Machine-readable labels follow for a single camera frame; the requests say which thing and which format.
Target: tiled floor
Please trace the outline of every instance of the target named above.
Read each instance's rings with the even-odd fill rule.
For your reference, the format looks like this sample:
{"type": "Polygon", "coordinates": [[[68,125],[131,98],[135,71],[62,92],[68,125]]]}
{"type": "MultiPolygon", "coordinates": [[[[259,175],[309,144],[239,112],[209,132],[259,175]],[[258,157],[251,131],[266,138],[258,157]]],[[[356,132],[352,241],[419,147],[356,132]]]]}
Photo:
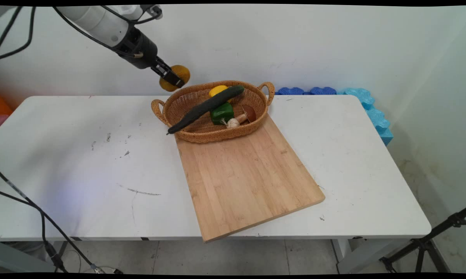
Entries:
{"type": "MultiPolygon", "coordinates": [[[[350,240],[352,249],[364,243],[350,240]]],[[[59,251],[61,242],[54,244],[59,251]]],[[[337,260],[330,240],[219,240],[203,244],[201,239],[183,241],[77,241],[79,249],[106,272],[118,268],[125,274],[190,275],[281,275],[337,274],[337,260]]],[[[68,245],[62,257],[68,272],[92,272],[68,245]]],[[[417,252],[410,253],[394,268],[414,272],[417,252]]],[[[436,272],[426,254],[423,272],[436,272]]],[[[359,273],[384,273],[374,262],[359,273]]]]}

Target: yellow lemon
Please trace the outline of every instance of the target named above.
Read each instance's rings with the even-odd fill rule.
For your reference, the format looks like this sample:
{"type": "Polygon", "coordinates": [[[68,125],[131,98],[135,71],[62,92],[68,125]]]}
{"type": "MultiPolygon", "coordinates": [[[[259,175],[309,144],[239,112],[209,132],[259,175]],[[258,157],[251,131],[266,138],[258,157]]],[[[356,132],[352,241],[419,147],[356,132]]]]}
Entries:
{"type": "Polygon", "coordinates": [[[219,86],[216,86],[216,87],[212,88],[210,90],[210,92],[208,93],[208,95],[212,98],[212,97],[214,97],[214,95],[217,95],[219,92],[222,92],[222,91],[227,90],[227,89],[228,89],[228,87],[226,85],[219,85],[219,86]]]}
{"type": "MultiPolygon", "coordinates": [[[[171,70],[174,71],[174,73],[185,83],[187,83],[190,80],[190,70],[187,69],[187,67],[181,65],[174,65],[171,67],[171,70]]],[[[160,87],[162,87],[162,89],[169,92],[173,92],[174,90],[178,89],[178,87],[172,85],[171,83],[168,83],[163,78],[159,79],[159,84],[160,87]]]]}

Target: tripod stand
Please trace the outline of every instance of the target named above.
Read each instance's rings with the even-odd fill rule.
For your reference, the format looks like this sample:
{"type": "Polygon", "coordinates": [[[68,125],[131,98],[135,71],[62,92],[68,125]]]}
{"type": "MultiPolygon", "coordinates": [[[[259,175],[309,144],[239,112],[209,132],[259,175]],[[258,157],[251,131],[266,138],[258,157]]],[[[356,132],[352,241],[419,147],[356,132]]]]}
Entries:
{"type": "Polygon", "coordinates": [[[441,224],[435,226],[431,232],[424,236],[423,238],[416,238],[412,239],[412,243],[407,245],[405,248],[401,249],[400,251],[396,252],[389,258],[383,257],[379,260],[383,262],[386,266],[386,270],[389,272],[396,272],[393,268],[393,263],[399,260],[400,258],[408,255],[410,252],[414,251],[415,249],[419,249],[419,255],[417,257],[417,265],[415,266],[415,272],[421,272],[422,270],[422,262],[424,260],[424,253],[427,251],[429,256],[431,256],[431,260],[433,260],[434,265],[438,272],[448,272],[447,267],[442,262],[438,251],[433,246],[431,240],[437,236],[438,234],[446,231],[451,227],[460,228],[462,225],[466,225],[466,208],[461,210],[460,212],[451,214],[445,221],[441,224]]]}

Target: wicker basket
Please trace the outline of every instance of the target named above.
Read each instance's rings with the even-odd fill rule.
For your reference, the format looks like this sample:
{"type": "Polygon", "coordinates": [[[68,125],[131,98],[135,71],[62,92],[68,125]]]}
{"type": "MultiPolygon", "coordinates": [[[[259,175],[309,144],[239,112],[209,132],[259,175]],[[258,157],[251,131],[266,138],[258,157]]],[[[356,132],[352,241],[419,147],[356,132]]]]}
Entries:
{"type": "Polygon", "coordinates": [[[245,104],[255,110],[257,120],[254,122],[247,121],[238,127],[227,129],[226,125],[213,124],[208,112],[175,135],[192,143],[208,143],[210,141],[222,141],[237,136],[245,136],[254,132],[265,119],[267,107],[272,102],[272,99],[274,99],[275,90],[272,83],[262,83],[259,87],[242,81],[217,81],[215,83],[193,85],[178,90],[167,99],[166,103],[161,100],[153,100],[151,103],[152,111],[164,124],[171,127],[178,123],[194,106],[209,99],[208,92],[217,85],[242,85],[245,87],[245,91],[234,97],[231,101],[234,116],[237,117],[243,114],[241,105],[245,104]],[[269,90],[268,99],[262,92],[264,86],[269,90]],[[160,112],[159,104],[163,106],[162,113],[160,112]]]}

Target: bamboo cutting board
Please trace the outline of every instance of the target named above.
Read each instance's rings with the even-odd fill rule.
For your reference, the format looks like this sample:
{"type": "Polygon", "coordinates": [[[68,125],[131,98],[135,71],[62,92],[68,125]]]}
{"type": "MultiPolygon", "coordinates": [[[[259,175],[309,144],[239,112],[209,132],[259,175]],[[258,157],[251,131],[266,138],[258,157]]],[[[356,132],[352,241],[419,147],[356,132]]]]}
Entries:
{"type": "Polygon", "coordinates": [[[176,143],[204,242],[325,198],[269,115],[247,136],[176,143]]]}

